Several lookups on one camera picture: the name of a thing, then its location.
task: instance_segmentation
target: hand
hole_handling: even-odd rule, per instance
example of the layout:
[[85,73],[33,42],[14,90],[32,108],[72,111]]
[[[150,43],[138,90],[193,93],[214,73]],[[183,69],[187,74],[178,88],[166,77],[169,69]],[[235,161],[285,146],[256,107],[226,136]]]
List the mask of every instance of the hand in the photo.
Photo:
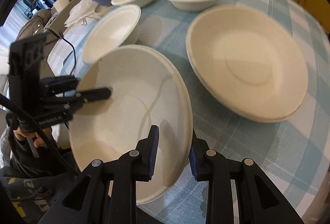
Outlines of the hand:
[[[52,135],[52,128],[43,129],[44,133],[49,136]],[[14,130],[14,135],[19,141],[24,141],[26,138],[35,138],[33,144],[36,148],[46,146],[46,143],[41,139],[41,137],[37,134],[37,132],[27,133],[21,129],[19,126],[16,130]]]

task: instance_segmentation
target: white plastic bag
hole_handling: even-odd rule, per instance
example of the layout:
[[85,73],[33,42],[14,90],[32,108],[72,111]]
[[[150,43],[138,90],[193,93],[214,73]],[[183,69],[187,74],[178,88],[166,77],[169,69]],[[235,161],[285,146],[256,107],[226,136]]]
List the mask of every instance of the white plastic bag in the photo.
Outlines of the white plastic bag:
[[64,23],[65,26],[77,24],[83,21],[85,17],[99,18],[94,12],[96,7],[97,3],[92,0],[81,0],[71,9],[70,16]]

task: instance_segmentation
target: cable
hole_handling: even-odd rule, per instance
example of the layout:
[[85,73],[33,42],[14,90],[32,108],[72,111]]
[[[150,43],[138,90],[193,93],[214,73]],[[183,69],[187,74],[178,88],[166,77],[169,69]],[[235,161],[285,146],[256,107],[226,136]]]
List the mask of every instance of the cable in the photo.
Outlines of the cable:
[[73,174],[78,175],[79,173],[74,170],[71,165],[62,157],[62,155],[57,151],[53,143],[49,140],[43,130],[40,128],[39,124],[33,119],[33,117],[25,112],[20,107],[16,106],[13,102],[11,102],[8,98],[0,94],[0,104],[15,113],[18,117],[27,121],[31,126],[36,130],[37,134],[41,137],[41,139],[46,143],[49,150],[54,154],[57,160],[65,167],[65,169]]
[[[69,45],[72,47],[72,49],[73,49],[73,54],[75,55],[75,47],[74,47],[69,41],[67,41],[67,40],[64,38],[64,35],[63,35],[62,31],[59,32],[59,35],[60,35],[60,37],[61,37],[62,40],[64,40],[67,44],[69,44]],[[71,75],[72,72],[74,71],[76,64],[77,64],[77,58],[76,58],[76,56],[75,56],[75,65],[73,66],[73,68],[72,68],[72,70],[71,70],[71,72],[70,72],[70,75]]]

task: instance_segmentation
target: paper towel roll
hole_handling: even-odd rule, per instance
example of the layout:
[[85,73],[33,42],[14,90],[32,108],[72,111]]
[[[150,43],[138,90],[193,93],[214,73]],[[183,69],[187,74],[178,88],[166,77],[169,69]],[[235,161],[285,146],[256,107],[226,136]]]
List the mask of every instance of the paper towel roll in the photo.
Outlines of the paper towel roll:
[[60,12],[61,10],[63,10],[67,5],[69,4],[68,0],[57,0],[54,2],[54,7],[55,9]]

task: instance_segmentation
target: blue checkered tablecloth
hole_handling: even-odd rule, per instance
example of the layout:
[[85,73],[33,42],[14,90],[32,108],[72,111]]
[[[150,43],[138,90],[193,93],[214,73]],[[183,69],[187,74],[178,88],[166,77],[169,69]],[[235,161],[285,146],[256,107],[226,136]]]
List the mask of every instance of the blue checkered tablecloth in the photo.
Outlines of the blue checkered tablecloth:
[[[308,93],[300,109],[278,123],[256,123],[231,112],[216,101],[195,76],[186,54],[185,36],[197,13],[177,10],[166,0],[142,8],[137,44],[163,53],[180,72],[190,94],[194,129],[210,148],[225,157],[256,161],[302,216],[313,201],[330,161],[330,45],[320,24],[292,0],[220,0],[218,5],[247,5],[279,21],[299,45],[309,74]],[[65,37],[76,47],[77,77],[88,67],[81,60],[87,26],[69,28]],[[73,66],[71,48],[59,41],[48,63],[55,75]],[[233,188],[234,212],[237,198]],[[196,182],[186,166],[176,184],[159,199],[141,208],[163,223],[204,223],[207,183]]]

